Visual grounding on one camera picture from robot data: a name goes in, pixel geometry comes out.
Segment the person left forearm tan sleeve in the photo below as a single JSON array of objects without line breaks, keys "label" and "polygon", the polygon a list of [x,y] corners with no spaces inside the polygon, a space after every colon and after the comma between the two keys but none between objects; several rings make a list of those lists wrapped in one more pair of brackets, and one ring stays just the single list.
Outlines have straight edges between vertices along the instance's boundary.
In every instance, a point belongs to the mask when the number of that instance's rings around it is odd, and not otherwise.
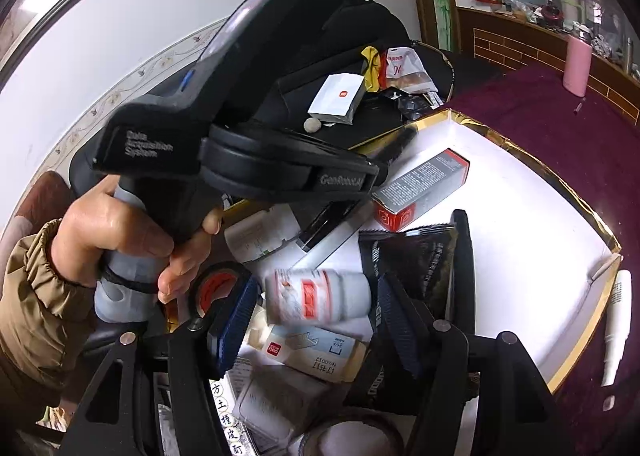
[{"label": "person left forearm tan sleeve", "polygon": [[91,288],[63,280],[50,259],[60,222],[18,241],[1,298],[1,415],[33,424],[55,407],[92,332]]}]

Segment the person left hand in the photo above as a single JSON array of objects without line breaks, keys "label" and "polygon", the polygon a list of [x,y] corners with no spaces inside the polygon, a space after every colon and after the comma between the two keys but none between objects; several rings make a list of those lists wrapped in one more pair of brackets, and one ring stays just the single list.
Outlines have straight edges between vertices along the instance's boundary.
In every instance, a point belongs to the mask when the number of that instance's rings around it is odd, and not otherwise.
[{"label": "person left hand", "polygon": [[50,262],[70,283],[94,287],[99,260],[105,250],[168,262],[157,280],[160,302],[185,294],[210,255],[213,238],[221,229],[222,210],[213,208],[184,244],[172,239],[142,210],[114,197],[118,176],[107,176],[66,211],[52,239]]}]

